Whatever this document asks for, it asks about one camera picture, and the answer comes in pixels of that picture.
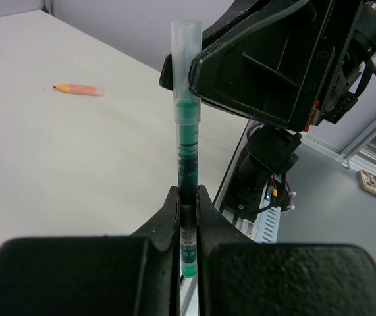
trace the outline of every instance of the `white table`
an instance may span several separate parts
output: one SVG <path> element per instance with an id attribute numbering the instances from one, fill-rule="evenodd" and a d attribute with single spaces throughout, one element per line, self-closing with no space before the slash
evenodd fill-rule
<path id="1" fill-rule="evenodd" d="M 130 234 L 162 206 L 177 184 L 176 132 L 173 95 L 158 79 L 41 11 L 0 18 L 0 244 Z M 65 82 L 105 96 L 52 89 Z M 199 182 L 211 198 L 245 124 L 203 107 Z"/>

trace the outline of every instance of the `screw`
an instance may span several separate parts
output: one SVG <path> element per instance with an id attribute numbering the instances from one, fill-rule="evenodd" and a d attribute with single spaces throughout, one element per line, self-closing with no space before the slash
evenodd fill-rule
<path id="1" fill-rule="evenodd" d="M 309 92 L 315 91 L 318 88 L 318 84 L 316 82 L 310 82 L 306 85 L 306 89 Z"/>
<path id="2" fill-rule="evenodd" d="M 330 55 L 329 51 L 319 51 L 317 54 L 317 58 L 320 61 L 323 61 L 324 59 L 327 59 L 329 55 Z"/>

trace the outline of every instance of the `table surface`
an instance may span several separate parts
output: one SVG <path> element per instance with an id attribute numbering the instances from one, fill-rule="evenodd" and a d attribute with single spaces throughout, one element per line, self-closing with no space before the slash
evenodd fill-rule
<path id="1" fill-rule="evenodd" d="M 0 18 L 0 244 L 130 234 L 162 206 L 177 185 L 176 127 L 173 95 L 158 80 L 42 11 Z M 52 89 L 65 82 L 105 96 Z M 245 125 L 203 107 L 199 183 L 211 198 Z"/>
<path id="2" fill-rule="evenodd" d="M 277 242 L 354 244 L 376 262 L 376 196 L 358 173 L 302 144 L 288 179 L 296 209 L 282 216 Z"/>

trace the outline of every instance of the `wall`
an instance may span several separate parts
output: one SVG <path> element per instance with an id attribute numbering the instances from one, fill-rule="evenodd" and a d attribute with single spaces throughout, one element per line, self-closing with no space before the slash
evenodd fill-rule
<path id="1" fill-rule="evenodd" d="M 41 0 L 0 0 L 0 16 L 37 10 Z"/>
<path id="2" fill-rule="evenodd" d="M 170 22 L 213 24 L 233 0 L 56 0 L 55 16 L 161 70 L 170 52 Z"/>
<path id="3" fill-rule="evenodd" d="M 206 28 L 233 0 L 56 0 L 55 16 L 161 70 L 170 51 L 170 22 L 199 19 Z M 357 105 L 336 125 L 323 122 L 310 134 L 340 152 L 376 117 L 376 78 Z"/>

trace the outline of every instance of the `marker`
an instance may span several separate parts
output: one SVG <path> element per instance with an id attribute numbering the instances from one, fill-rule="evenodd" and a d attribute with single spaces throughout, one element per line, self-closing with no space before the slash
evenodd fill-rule
<path id="1" fill-rule="evenodd" d="M 82 84 L 59 84 L 53 86 L 53 89 L 62 91 L 69 94 L 81 94 L 92 95 L 95 97 L 102 97 L 104 95 L 104 89 L 93 86 L 83 86 Z"/>

